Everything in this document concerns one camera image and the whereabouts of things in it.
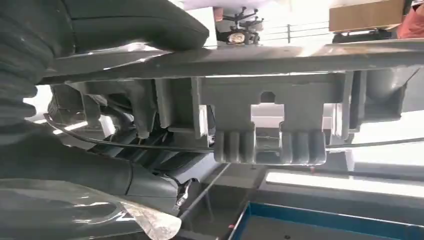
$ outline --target dark cable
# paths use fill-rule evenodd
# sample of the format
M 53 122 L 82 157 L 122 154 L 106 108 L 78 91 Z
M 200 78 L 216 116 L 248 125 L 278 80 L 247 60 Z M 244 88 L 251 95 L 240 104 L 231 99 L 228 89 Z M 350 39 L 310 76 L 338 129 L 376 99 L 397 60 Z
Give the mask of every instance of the dark cable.
M 49 114 L 45 113 L 44 115 L 45 120 L 47 123 L 54 129 L 60 130 L 64 132 L 65 134 L 68 134 L 80 141 L 84 141 L 87 143 L 92 144 L 98 144 L 98 145 L 107 145 L 107 146 L 115 146 L 120 148 L 138 148 L 138 149 L 159 149 L 164 151 L 170 151 L 170 152 L 189 152 L 189 153 L 213 153 L 214 150 L 209 147 L 196 147 L 196 148 L 189 148 L 189 147 L 178 147 L 178 146 L 155 146 L 155 145 L 137 145 L 137 144 L 122 144 L 122 143 L 116 143 L 116 142 L 110 142 L 110 141 L 104 141 L 104 140 L 98 140 L 90 137 L 85 137 L 76 134 L 75 132 L 69 131 L 64 129 L 63 127 L 58 126 L 57 123 L 55 123 L 49 116 Z
M 80 136 L 72 131 L 68 131 L 62 127 L 60 127 L 57 123 L 55 123 L 49 116 L 49 114 L 45 113 L 44 118 L 47 123 L 57 130 L 61 130 L 62 132 L 87 143 L 99 144 L 99 145 L 109 145 L 121 148 L 138 148 L 138 149 L 161 149 L 164 151 L 171 152 L 188 152 L 188 153 L 213 153 L 214 149 L 210 147 L 178 147 L 178 146 L 153 146 L 153 145 L 136 145 L 136 144 L 121 144 L 110 141 L 103 141 L 94 138 L 89 138 L 85 136 Z M 418 144 L 424 143 L 424 137 L 418 138 L 410 138 L 410 139 L 401 139 L 401 140 L 392 140 L 392 141 L 379 141 L 379 142 L 367 142 L 367 143 L 356 143 L 356 144 L 337 144 L 337 145 L 328 145 L 325 149 L 329 152 L 344 152 L 347 150 L 354 149 L 362 149 L 369 147 L 381 147 L 381 146 L 390 146 L 390 145 L 404 145 L 404 144 Z M 279 152 L 280 149 L 263 149 L 266 152 Z

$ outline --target red object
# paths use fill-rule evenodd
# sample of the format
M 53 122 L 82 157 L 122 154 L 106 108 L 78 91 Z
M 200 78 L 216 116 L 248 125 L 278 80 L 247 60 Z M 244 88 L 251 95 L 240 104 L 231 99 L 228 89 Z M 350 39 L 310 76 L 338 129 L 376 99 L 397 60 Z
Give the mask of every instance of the red object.
M 398 39 L 424 38 L 424 15 L 418 14 L 413 7 L 397 29 Z

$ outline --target metal rod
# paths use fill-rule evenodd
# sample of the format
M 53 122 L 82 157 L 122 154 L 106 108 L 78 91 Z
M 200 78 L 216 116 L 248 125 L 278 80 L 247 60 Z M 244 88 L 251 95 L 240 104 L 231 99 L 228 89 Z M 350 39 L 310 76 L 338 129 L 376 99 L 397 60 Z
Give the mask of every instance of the metal rod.
M 211 187 L 215 184 L 215 182 L 222 176 L 222 174 L 228 169 L 228 167 L 231 164 L 228 163 L 222 170 L 221 172 L 216 175 L 216 177 L 209 183 L 209 185 L 199 194 L 199 196 L 196 197 L 196 199 L 190 204 L 190 206 L 187 207 L 187 209 L 185 210 L 185 212 L 183 212 L 181 214 L 181 216 L 179 216 L 179 218 L 181 220 L 184 220 L 190 213 L 190 211 L 192 210 L 192 208 L 194 208 L 203 198 L 203 196 L 205 196 L 209 189 L 211 189 Z

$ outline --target cardboard box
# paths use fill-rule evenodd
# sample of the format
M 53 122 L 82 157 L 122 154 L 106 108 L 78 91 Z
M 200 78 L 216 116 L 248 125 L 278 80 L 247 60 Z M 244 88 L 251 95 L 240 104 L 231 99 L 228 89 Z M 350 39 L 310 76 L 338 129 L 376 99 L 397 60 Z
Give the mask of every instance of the cardboard box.
M 402 23 L 405 0 L 383 0 L 329 9 L 329 31 L 388 29 Z

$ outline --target plastic bag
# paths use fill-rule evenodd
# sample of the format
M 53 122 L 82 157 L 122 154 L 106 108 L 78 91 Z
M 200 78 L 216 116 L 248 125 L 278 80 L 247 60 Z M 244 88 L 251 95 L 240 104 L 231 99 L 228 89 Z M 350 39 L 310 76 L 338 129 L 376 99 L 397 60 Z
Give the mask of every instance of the plastic bag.
M 145 232 L 173 238 L 175 216 L 85 186 L 54 180 L 0 180 L 0 239 L 96 239 Z

